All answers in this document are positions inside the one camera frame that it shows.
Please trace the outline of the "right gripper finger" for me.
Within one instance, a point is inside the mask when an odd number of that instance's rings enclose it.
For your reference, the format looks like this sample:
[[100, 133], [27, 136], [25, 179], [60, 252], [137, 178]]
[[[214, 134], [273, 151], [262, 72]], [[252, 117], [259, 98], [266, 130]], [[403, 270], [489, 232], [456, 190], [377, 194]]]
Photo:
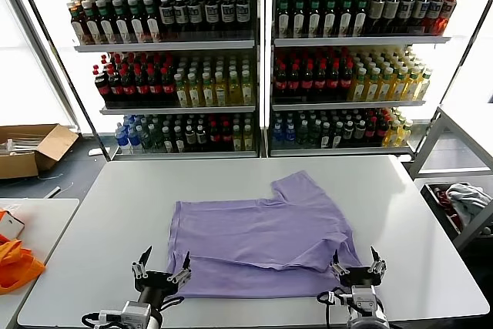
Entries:
[[380, 254], [371, 246], [373, 263], [370, 265], [368, 272], [371, 274], [384, 275], [386, 270], [386, 261], [381, 258]]
[[331, 262], [331, 267], [332, 267], [334, 273], [336, 273], [339, 276], [349, 274], [349, 271], [345, 267], [343, 267], [339, 264], [338, 250], [334, 251], [334, 255], [332, 258], [332, 262]]

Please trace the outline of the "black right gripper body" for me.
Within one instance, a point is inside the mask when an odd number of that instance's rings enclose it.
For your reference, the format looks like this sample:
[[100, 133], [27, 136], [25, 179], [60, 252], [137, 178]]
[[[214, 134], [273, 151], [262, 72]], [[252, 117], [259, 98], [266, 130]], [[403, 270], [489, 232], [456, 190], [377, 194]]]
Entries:
[[369, 271], [369, 267], [348, 267], [347, 272], [340, 276], [343, 287], [379, 286], [380, 274]]

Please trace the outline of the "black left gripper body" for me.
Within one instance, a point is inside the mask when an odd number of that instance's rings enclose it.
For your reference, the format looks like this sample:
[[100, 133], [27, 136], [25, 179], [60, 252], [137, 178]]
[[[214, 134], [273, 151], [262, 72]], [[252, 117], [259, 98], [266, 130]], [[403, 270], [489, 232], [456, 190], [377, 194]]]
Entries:
[[147, 278], [135, 278], [135, 289], [139, 292], [140, 304], [149, 304], [151, 308], [168, 308], [181, 303], [178, 291], [181, 282], [167, 280], [173, 274], [147, 271]]

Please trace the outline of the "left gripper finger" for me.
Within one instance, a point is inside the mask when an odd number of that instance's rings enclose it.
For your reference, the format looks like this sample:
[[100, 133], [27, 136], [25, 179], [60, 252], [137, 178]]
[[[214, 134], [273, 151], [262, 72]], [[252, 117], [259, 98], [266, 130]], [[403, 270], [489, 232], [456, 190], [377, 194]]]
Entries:
[[132, 273], [135, 278], [147, 278], [148, 274], [146, 271], [146, 264], [151, 254], [152, 247], [149, 248], [142, 253], [140, 258], [137, 261], [132, 262]]
[[189, 258], [189, 252], [187, 252], [181, 270], [178, 273], [172, 275], [171, 277], [168, 277], [167, 280], [170, 282], [187, 282], [190, 279], [190, 277], [191, 277], [190, 258]]

